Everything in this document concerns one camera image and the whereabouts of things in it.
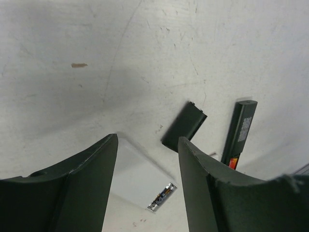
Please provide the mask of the white remote control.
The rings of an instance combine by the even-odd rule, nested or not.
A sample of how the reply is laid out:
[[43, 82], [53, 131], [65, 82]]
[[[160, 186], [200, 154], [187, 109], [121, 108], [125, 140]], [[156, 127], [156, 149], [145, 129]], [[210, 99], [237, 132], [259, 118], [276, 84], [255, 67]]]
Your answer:
[[148, 205], [174, 179], [153, 162], [136, 143], [118, 136], [117, 158], [111, 192], [147, 209]]

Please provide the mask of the black battery cover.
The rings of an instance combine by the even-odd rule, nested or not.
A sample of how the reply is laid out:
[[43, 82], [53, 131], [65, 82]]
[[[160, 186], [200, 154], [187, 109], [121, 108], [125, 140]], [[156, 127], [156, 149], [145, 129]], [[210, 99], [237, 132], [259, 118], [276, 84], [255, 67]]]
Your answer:
[[162, 137], [161, 143], [170, 150], [178, 152], [179, 138], [185, 137], [190, 141], [206, 118], [207, 115], [198, 109], [193, 102], [186, 102]]

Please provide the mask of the silver AAA battery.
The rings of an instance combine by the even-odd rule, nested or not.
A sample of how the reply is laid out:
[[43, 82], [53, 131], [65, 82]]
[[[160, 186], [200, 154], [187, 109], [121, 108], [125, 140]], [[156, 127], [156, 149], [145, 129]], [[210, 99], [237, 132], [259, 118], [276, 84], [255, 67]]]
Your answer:
[[148, 205], [147, 209], [156, 212], [176, 190], [177, 186], [173, 183], [169, 183]]

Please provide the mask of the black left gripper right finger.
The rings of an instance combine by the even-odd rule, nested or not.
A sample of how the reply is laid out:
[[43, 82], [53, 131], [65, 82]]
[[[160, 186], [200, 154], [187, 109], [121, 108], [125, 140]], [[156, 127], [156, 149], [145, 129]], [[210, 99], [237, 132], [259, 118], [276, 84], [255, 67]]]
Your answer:
[[188, 228], [192, 232], [306, 232], [309, 177], [264, 181], [242, 174], [178, 142]]

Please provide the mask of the black remote control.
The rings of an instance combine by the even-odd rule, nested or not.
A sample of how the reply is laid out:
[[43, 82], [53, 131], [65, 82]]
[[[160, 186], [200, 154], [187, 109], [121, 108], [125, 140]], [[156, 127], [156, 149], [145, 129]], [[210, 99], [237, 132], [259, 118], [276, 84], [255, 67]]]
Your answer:
[[235, 103], [221, 158], [223, 164], [228, 166], [231, 158], [240, 158], [248, 137], [257, 104], [258, 102], [253, 100], [238, 101]]

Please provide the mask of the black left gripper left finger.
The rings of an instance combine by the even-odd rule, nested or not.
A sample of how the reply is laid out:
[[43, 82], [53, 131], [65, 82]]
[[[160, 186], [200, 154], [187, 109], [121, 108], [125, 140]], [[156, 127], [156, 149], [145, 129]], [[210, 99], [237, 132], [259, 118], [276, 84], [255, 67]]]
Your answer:
[[117, 149], [117, 135], [109, 134], [86, 150], [27, 177], [1, 180], [1, 231], [101, 231]]

